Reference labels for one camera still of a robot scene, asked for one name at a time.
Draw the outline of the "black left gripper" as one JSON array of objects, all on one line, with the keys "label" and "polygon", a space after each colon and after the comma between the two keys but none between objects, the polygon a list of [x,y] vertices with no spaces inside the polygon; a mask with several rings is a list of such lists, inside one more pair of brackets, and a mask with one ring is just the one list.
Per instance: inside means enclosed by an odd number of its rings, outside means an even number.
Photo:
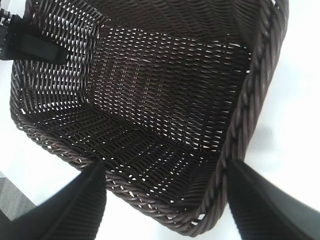
[{"label": "black left gripper", "polygon": [[65,65],[68,50],[44,36],[33,24],[0,9],[0,59]]}]

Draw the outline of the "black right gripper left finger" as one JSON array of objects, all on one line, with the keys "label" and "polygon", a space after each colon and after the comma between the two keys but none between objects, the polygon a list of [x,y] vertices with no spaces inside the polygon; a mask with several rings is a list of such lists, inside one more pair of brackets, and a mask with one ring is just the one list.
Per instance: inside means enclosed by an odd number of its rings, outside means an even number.
[{"label": "black right gripper left finger", "polygon": [[54,196],[0,229],[2,240],[94,240],[107,201],[102,161],[85,168]]}]

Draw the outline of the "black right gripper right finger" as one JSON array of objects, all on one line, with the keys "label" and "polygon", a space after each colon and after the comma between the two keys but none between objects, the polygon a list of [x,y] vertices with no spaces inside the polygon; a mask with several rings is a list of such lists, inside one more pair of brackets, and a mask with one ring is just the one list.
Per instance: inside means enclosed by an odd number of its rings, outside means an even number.
[{"label": "black right gripper right finger", "polygon": [[227,199],[243,240],[318,240],[320,213],[241,160],[227,168]]}]

